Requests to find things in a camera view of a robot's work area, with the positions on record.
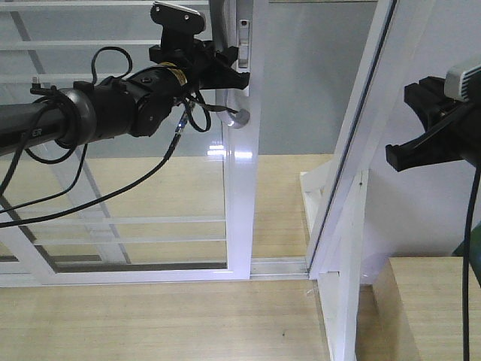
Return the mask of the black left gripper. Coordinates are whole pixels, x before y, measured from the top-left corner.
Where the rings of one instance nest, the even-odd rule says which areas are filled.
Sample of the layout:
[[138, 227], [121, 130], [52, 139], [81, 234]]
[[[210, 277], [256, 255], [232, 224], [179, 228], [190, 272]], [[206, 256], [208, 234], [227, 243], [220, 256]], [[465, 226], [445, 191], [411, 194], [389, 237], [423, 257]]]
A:
[[174, 106], [187, 106], [190, 101], [202, 104], [204, 99], [199, 89], [245, 89], [249, 85], [250, 73], [237, 72], [233, 68], [238, 57], [237, 47], [217, 50], [214, 41], [205, 41], [207, 62], [195, 63], [194, 67], [194, 56], [200, 56], [203, 48], [195, 39], [191, 45], [191, 53], [185, 53], [179, 47], [152, 46], [150, 59], [155, 65], [129, 78], [129, 92], [137, 108], [130, 135], [153, 135]]

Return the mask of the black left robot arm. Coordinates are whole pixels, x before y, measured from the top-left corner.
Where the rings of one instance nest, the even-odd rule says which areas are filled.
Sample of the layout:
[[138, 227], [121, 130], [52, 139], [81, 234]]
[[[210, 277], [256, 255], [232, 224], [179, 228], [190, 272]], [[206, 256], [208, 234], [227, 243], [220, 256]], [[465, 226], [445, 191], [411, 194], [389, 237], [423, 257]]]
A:
[[35, 102], [1, 107], [1, 153], [48, 141], [74, 149], [118, 135], [151, 136], [182, 102], [196, 102], [207, 114], [225, 111], [205, 104], [201, 90], [245, 89], [250, 80], [232, 68], [237, 47], [218, 51], [191, 35], [166, 35], [149, 55], [155, 64], [137, 73], [76, 81], [67, 89], [33, 84]]

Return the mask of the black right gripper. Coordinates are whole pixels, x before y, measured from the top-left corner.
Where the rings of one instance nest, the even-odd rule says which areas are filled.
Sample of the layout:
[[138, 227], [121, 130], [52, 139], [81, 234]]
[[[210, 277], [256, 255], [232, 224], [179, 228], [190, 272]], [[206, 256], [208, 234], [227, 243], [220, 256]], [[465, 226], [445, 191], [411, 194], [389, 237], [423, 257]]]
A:
[[480, 166], [480, 107], [457, 101], [451, 106], [444, 84], [444, 78], [428, 76], [404, 87], [404, 103], [427, 131], [405, 144], [386, 145], [386, 161], [396, 171], [459, 160]]

